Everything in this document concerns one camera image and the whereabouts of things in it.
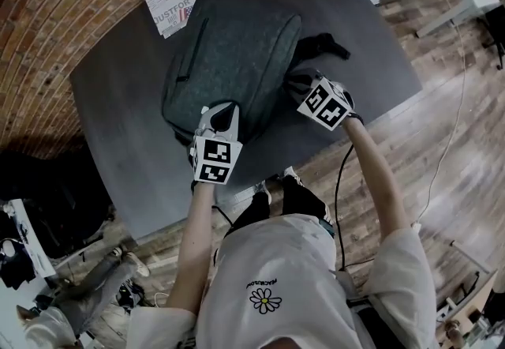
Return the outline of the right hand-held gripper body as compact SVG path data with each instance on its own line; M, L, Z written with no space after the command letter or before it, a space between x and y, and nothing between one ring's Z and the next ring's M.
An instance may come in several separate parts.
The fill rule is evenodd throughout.
M345 118L354 114L354 108L340 84L321 77L312 83L311 91L301 102L297 112L333 131Z

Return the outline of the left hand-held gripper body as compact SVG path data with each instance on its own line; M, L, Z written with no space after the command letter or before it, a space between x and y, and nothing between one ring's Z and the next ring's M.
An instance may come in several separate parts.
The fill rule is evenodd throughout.
M223 137L195 135L190 156L193 159L193 180L226 185L242 149L242 143Z

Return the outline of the dark wooden table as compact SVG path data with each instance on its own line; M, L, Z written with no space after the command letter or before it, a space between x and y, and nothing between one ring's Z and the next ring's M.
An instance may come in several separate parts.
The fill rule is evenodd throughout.
M313 65L345 85L371 122L421 90L394 32L369 0L278 0L302 17L303 33L331 33L349 52ZM161 114L166 71L181 40L163 38L147 6L115 25L71 73L81 127L105 187L129 233L143 238L186 217L192 170ZM298 114L287 97L278 117L241 151L222 201L343 138Z

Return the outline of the black worn pack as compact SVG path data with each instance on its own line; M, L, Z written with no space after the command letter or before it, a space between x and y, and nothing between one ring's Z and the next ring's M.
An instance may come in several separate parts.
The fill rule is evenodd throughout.
M370 340L373 342L374 349L398 349L399 341L395 334L380 317L367 296L364 298L348 298L346 304L361 320Z

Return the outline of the person's shoe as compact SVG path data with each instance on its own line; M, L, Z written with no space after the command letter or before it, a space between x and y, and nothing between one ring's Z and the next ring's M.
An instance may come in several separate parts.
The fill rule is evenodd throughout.
M267 203L269 205L271 204L272 197L271 197L271 193L269 192L269 190L267 188L265 180L263 180L262 182L257 183L253 187L253 191L254 191L254 195L253 195L254 197L261 196L263 199L267 200Z
M300 177L297 175L297 173L294 171L294 168L292 166L286 168L281 176L282 181L286 181L287 179L293 179L298 185L303 186L303 182L300 179Z

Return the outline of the person's right forearm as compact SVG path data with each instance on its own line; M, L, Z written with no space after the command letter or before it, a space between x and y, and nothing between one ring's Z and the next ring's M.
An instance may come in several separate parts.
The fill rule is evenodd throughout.
M346 118L342 126L356 150L376 209L383 241L395 231L410 226L402 194L387 161L361 121L357 118Z

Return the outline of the person's white flower shirt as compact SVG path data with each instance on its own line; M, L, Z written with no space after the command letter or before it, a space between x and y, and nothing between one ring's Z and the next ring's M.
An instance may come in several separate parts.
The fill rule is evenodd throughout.
M127 349L259 349L278 338L301 349L372 349L336 278L335 242L311 216L275 217L224 238L200 311L135 309ZM428 349L436 295L421 240L410 229L380 244L365 293L408 349Z

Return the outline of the person's black trousers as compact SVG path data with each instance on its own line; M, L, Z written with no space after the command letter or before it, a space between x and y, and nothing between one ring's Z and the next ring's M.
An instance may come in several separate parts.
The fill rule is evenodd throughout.
M327 206L314 193L305 186L298 185L292 178L282 181L279 179L283 189L282 216L291 214L302 214L316 217L320 223L329 228L331 218L327 214ZM248 208L234 221L227 235L246 227L270 218L270 205L261 196L252 197L252 202Z

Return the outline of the white printed box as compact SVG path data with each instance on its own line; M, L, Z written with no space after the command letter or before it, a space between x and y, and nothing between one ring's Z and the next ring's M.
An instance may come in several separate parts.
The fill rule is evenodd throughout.
M196 0L145 0L159 34L164 38L187 25Z

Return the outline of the black office chair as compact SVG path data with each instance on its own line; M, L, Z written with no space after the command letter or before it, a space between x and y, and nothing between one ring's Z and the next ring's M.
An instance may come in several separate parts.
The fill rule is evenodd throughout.
M114 218L112 202L88 147L38 159L0 152L0 201L22 200L45 254L65 257Z

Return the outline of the person's left forearm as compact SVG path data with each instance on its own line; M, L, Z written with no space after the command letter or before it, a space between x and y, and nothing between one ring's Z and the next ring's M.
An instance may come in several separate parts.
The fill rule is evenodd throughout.
M197 315L208 281L212 249L211 212L215 185L198 182L189 206L177 275L165 306Z

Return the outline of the small black wheeled chair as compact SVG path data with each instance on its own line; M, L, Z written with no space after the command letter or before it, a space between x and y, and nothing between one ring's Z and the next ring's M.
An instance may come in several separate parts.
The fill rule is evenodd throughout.
M500 4L484 14L484 19L478 18L477 21L484 25L488 34L491 36L490 43L482 43L484 49L495 46L499 58L498 70L503 69L503 58L505 57L505 5L499 0Z

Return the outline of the dark grey backpack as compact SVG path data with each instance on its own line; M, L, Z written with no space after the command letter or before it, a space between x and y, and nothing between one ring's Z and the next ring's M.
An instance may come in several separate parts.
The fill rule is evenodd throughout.
M332 34L301 37L301 16L273 0L196 0L166 73L162 115L183 146L202 107L234 102L238 140L258 138L275 117L289 72L322 54L350 52Z

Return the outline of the person's right shoe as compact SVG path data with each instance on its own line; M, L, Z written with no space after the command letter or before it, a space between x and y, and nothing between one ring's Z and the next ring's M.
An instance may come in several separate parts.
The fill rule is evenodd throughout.
M303 186L303 182L300 179L300 177L297 175L297 173L294 171L294 168L292 166L286 168L281 176L282 181L286 181L287 179L293 179L298 185Z

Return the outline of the white desk with clutter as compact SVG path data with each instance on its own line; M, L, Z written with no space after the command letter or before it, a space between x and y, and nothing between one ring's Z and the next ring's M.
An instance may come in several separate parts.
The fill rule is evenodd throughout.
M0 201L0 280L16 291L37 277L55 275L22 200Z

